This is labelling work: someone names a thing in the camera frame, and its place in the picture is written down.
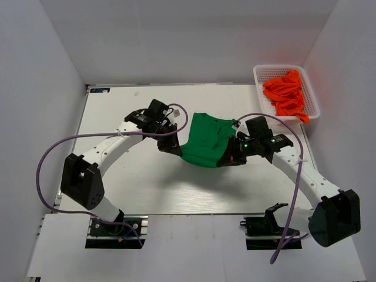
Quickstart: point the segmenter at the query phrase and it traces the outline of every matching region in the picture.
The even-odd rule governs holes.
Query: basket
[[[271,78],[284,76],[290,69],[295,69],[300,73],[301,90],[306,103],[303,112],[305,112],[310,119],[318,118],[320,116],[320,110],[306,72],[300,66],[294,65],[259,65],[253,68],[254,81],[256,83],[261,112],[276,116],[276,107],[271,104],[269,98],[263,93],[263,84]],[[296,116],[278,116],[278,118],[291,121],[291,123],[301,123],[300,119]]]

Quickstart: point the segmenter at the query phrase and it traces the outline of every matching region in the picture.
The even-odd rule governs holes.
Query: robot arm
[[[173,115],[167,105],[152,100],[145,110],[134,111],[125,117],[115,132],[162,134],[175,131]],[[181,155],[177,134],[152,136],[160,151]],[[108,168],[145,136],[117,135],[77,156],[70,154],[64,163],[61,191],[96,216],[111,222],[122,222],[124,213],[105,197],[102,177]]]
[[[247,156],[259,155],[295,182],[300,159],[293,143],[284,135],[273,136],[264,117],[250,119],[246,126],[249,135],[245,134],[244,128],[238,130],[219,163],[241,165]],[[353,190],[342,191],[307,162],[302,164],[299,189],[313,209],[296,207],[290,228],[310,233],[324,247],[360,231],[360,201]],[[280,231],[286,225],[289,210],[285,203],[267,209],[264,217],[266,228],[272,232]]]

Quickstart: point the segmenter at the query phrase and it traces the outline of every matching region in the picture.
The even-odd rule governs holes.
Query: orange fabric
[[[304,103],[300,74],[289,70],[282,78],[272,78],[263,84],[264,94],[277,109],[277,116],[297,116],[304,123],[310,118],[303,113]]]

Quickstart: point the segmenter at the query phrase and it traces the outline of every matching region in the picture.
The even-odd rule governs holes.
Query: purple cable
[[[176,103],[172,103],[172,104],[169,104],[169,106],[177,106],[179,108],[181,108],[181,110],[184,112],[185,116],[186,116],[186,121],[184,122],[183,126],[178,128],[177,130],[175,131],[172,131],[172,132],[169,132],[169,133],[164,133],[164,134],[155,134],[155,133],[143,133],[143,132],[121,132],[122,135],[124,136],[128,136],[128,135],[143,135],[143,136],[148,136],[148,137],[163,137],[163,136],[170,136],[170,135],[173,135],[175,133],[178,133],[180,132],[181,130],[183,130],[187,124],[188,124],[188,113],[187,111],[185,110],[185,108],[183,108],[182,106],[180,106],[179,104],[176,104]],[[84,138],[84,137],[98,137],[98,136],[119,136],[118,132],[110,132],[110,133],[91,133],[91,134],[81,134],[81,135],[73,135],[73,136],[69,136],[69,137],[65,137],[63,139],[61,139],[60,141],[57,141],[55,144],[53,144],[50,148],[47,149],[47,151],[43,154],[43,156],[41,157],[39,163],[38,163],[38,167],[36,168],[36,174],[35,174],[35,183],[36,183],[36,191],[38,192],[38,196],[41,200],[41,202],[48,208],[50,209],[51,211],[53,212],[57,212],[57,213],[68,213],[68,214],[88,214],[90,216],[93,216],[93,217],[96,217],[95,214],[89,212],[89,211],[80,211],[80,210],[60,210],[60,209],[56,209],[55,207],[52,207],[50,206],[47,201],[45,200],[45,198],[43,197],[42,195],[42,191],[41,191],[41,183],[40,183],[40,178],[41,178],[41,168],[42,168],[42,164],[44,162],[44,160],[46,159],[47,155],[55,148],[57,147],[58,145],[60,145],[61,143],[64,143],[66,141],[69,141],[69,140],[72,140],[72,139],[78,139],[78,138]],[[105,223],[105,224],[112,224],[112,225],[123,225],[123,226],[127,226],[128,228],[131,229],[131,231],[136,235],[141,247],[142,247],[142,241],[140,239],[140,236],[137,234],[136,230],[131,226],[129,225],[128,223],[125,223],[125,222],[109,222],[109,221],[106,221],[106,220],[103,220],[103,219],[98,219],[100,222],[102,223]]]
[[[303,159],[303,144],[300,140],[300,138],[298,137],[298,135],[295,133],[295,131],[288,125],[286,124],[285,122],[283,122],[282,120],[280,120],[279,118],[275,117],[275,116],[271,116],[271,115],[267,115],[265,113],[249,113],[247,115],[244,115],[240,118],[238,118],[238,120],[241,120],[241,119],[244,119],[248,116],[267,116],[268,118],[271,118],[271,119],[275,119],[277,121],[279,121],[280,123],[282,123],[294,136],[295,138],[298,140],[298,143],[299,143],[299,147],[300,147],[300,155],[299,155],[299,158],[302,160]],[[297,171],[297,174],[296,174],[296,180],[295,180],[295,189],[294,189],[294,194],[293,194],[293,199],[291,201],[291,206],[290,206],[290,211],[288,212],[288,216],[287,216],[287,220],[286,220],[286,225],[284,226],[283,228],[283,231],[282,231],[282,236],[281,236],[281,240],[279,241],[278,243],[278,247],[276,249],[276,251],[273,253],[273,255],[271,256],[270,258],[270,264],[273,264],[276,262],[277,260],[277,257],[278,255],[280,254],[282,248],[288,244],[293,238],[294,236],[297,234],[297,233],[294,233],[292,236],[290,236],[286,241],[285,241],[285,237],[287,235],[287,231],[288,231],[288,227],[290,225],[290,222],[291,222],[291,218],[293,217],[293,213],[294,213],[294,207],[295,207],[295,203],[296,203],[296,198],[298,196],[298,191],[299,191],[299,182],[300,182],[300,174],[301,174],[301,168],[302,168],[302,165],[303,163],[302,162],[299,162],[298,164],[298,171]]]

